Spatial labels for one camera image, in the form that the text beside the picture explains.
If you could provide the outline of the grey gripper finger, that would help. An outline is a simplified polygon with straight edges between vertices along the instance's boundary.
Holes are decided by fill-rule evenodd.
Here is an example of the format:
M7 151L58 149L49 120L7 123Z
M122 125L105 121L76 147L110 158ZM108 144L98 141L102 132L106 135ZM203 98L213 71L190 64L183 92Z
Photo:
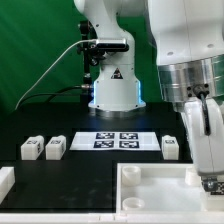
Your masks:
M218 180L216 177L205 177L202 179L202 186L206 192L213 192L218 189Z

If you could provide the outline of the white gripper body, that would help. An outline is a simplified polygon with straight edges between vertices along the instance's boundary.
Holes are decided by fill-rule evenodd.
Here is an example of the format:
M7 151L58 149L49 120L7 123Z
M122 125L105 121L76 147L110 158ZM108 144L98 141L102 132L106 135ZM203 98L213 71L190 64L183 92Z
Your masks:
M224 174L224 120L219 105L212 98L206 100L210 134L205 134L202 102L193 98L181 112L189 148L199 176Z

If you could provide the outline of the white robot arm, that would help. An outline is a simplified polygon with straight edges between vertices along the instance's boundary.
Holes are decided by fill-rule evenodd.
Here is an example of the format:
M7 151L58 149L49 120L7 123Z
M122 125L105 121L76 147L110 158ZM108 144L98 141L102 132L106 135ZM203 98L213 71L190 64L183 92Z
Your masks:
M89 103L95 114L112 116L143 108L134 75L134 39L119 16L147 15L157 49L162 98L183 119L197 174L206 191L224 175L224 0L74 0L95 29L91 47L100 62Z

